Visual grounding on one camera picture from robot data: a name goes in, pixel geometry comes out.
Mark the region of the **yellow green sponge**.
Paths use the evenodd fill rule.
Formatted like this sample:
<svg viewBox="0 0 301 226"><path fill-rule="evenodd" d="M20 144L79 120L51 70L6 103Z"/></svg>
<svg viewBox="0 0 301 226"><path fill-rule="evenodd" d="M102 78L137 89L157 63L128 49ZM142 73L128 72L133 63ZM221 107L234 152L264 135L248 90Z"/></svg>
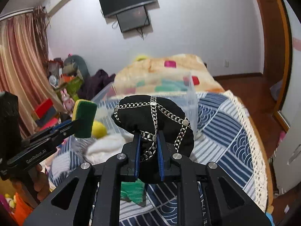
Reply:
<svg viewBox="0 0 301 226"><path fill-rule="evenodd" d="M72 122L75 123L76 138L90 138L92 126L97 111L97 104L85 99L78 99L75 102L72 114Z"/></svg>

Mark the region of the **green knitted cloth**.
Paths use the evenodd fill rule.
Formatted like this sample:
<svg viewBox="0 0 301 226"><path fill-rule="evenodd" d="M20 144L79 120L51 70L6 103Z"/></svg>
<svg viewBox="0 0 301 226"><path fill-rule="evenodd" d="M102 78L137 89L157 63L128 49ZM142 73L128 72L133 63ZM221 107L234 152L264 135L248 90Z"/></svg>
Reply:
<svg viewBox="0 0 301 226"><path fill-rule="evenodd" d="M144 199L145 184L141 180L135 182L121 182L120 199L141 204Z"/></svg>

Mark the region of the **white sock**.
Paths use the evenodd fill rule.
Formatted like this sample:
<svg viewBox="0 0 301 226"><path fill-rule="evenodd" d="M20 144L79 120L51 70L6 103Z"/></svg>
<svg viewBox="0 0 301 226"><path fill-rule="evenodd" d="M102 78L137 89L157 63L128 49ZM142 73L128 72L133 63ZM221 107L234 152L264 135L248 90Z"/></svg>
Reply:
<svg viewBox="0 0 301 226"><path fill-rule="evenodd" d="M92 165L106 162L110 157L121 153L124 144L133 141L133 134L109 134L90 145L84 154Z"/></svg>

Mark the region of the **black pouch with silver chain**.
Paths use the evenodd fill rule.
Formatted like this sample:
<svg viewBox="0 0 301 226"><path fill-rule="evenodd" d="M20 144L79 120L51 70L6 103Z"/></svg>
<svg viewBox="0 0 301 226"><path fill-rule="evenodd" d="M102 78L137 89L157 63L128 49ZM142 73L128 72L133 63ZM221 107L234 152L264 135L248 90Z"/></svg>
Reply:
<svg viewBox="0 0 301 226"><path fill-rule="evenodd" d="M139 133L139 179L147 184L161 181L159 175L157 135L163 132L165 141L173 144L177 153L189 157L194 147L194 135L185 112L173 101L157 96L131 95L115 106L112 119L131 134Z"/></svg>

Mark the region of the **silver scrubber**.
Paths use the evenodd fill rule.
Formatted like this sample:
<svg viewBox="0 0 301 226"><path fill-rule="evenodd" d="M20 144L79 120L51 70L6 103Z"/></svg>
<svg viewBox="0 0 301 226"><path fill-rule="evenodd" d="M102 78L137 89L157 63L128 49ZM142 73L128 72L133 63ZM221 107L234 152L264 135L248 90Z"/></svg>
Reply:
<svg viewBox="0 0 301 226"><path fill-rule="evenodd" d="M70 149L78 156L83 156L87 152L88 147L96 141L97 139L93 137L77 138L74 135L69 137Z"/></svg>

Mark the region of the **pink rabbit figure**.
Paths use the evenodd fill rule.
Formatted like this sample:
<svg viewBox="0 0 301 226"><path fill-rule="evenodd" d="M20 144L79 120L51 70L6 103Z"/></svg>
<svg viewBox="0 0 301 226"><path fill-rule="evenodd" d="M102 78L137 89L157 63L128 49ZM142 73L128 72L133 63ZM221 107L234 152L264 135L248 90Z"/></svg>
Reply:
<svg viewBox="0 0 301 226"><path fill-rule="evenodd" d="M68 114L72 114L74 110L75 102L72 97L68 94L66 88L60 91L61 92L61 99L63 102L63 107L67 111Z"/></svg>

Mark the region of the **green storage box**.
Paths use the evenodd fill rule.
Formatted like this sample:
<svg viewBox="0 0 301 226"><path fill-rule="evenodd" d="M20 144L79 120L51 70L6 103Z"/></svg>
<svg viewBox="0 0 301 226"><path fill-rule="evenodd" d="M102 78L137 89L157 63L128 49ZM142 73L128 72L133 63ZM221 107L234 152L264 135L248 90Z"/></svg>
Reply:
<svg viewBox="0 0 301 226"><path fill-rule="evenodd" d="M83 84L83 80L76 76L72 80L70 80L67 83L63 83L55 90L56 95L59 99L61 99L61 90L66 89L67 93L70 95L70 97L77 101L79 99L77 91L80 89L81 85Z"/></svg>

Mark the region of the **dark purple clothing pile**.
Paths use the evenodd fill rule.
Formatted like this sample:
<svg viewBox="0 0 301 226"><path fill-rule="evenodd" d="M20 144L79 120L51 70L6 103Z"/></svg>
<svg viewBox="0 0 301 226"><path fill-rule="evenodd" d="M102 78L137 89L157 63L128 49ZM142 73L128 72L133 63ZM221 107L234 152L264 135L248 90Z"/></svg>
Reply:
<svg viewBox="0 0 301 226"><path fill-rule="evenodd" d="M88 76L77 91L79 99L92 100L109 83L114 82L115 76L116 74L108 75L103 69L93 76Z"/></svg>

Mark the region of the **grey plush toy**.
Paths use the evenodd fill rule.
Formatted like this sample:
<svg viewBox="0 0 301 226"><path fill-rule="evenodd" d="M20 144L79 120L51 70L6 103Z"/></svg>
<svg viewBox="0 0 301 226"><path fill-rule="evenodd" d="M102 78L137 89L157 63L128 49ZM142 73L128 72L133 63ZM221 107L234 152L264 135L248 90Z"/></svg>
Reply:
<svg viewBox="0 0 301 226"><path fill-rule="evenodd" d="M68 76L77 75L83 81L90 77L86 62L79 55L71 55L64 60L62 73Z"/></svg>

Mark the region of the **striped brown curtain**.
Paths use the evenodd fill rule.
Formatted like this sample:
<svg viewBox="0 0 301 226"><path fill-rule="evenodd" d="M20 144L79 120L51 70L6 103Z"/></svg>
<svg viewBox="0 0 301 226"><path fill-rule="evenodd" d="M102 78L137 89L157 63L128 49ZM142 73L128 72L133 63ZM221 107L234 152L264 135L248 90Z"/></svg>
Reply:
<svg viewBox="0 0 301 226"><path fill-rule="evenodd" d="M18 97L21 136L34 133L31 114L50 98L58 111L63 106L48 80L49 49L46 13L41 6L32 12L1 21L1 90Z"/></svg>

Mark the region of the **blue white patterned tablecloth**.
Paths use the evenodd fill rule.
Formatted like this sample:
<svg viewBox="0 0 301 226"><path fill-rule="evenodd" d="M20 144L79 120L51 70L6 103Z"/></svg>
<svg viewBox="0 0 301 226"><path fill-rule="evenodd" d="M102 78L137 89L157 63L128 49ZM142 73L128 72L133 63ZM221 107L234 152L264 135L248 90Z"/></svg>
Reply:
<svg viewBox="0 0 301 226"><path fill-rule="evenodd" d="M198 123L191 160L200 164L216 162L259 206L267 208L267 175L264 158L243 104L230 92L200 92ZM109 134L129 133L114 124L110 115L119 100L101 101L98 111L106 113L100 121ZM70 149L69 138L61 145L49 168L51 187L62 183L82 162ZM141 204L120 203L121 225L175 225L176 185L148 185Z"/></svg>

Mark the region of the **yellow curved cushion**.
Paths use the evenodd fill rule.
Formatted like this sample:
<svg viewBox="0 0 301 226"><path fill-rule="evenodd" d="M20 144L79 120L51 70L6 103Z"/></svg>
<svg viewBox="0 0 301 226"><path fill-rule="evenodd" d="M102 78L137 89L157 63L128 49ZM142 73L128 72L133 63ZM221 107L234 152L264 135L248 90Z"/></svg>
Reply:
<svg viewBox="0 0 301 226"><path fill-rule="evenodd" d="M135 57L134 62L135 61L143 61L143 60L146 60L148 58L149 58L149 56L147 56L147 55L138 55L137 57Z"/></svg>

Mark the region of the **white wardrobe with hearts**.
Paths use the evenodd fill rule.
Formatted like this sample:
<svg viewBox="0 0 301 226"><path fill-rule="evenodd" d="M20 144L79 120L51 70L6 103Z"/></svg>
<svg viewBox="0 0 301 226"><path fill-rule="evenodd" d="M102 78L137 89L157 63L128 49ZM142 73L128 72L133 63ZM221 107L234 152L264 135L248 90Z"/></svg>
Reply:
<svg viewBox="0 0 301 226"><path fill-rule="evenodd" d="M283 1L291 29L292 64L288 90L280 113L290 127L300 106L300 22L288 1Z"/></svg>

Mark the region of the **wooden door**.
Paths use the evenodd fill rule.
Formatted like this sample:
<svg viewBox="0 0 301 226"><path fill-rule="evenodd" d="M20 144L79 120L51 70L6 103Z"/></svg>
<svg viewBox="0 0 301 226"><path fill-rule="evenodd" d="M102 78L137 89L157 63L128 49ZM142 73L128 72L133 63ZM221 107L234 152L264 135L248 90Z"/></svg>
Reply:
<svg viewBox="0 0 301 226"><path fill-rule="evenodd" d="M263 76L270 85L282 81L272 115L283 130L288 131L289 124L281 114L292 64L291 29L287 10L283 0L257 0L257 3L264 34Z"/></svg>

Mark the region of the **small black wall monitor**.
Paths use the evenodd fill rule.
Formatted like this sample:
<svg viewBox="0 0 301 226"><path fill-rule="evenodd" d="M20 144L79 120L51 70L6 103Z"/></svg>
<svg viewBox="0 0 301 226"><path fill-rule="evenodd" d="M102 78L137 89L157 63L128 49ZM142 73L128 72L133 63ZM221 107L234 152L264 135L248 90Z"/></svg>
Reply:
<svg viewBox="0 0 301 226"><path fill-rule="evenodd" d="M144 6L132 8L116 15L121 33L142 29L150 25L147 10Z"/></svg>

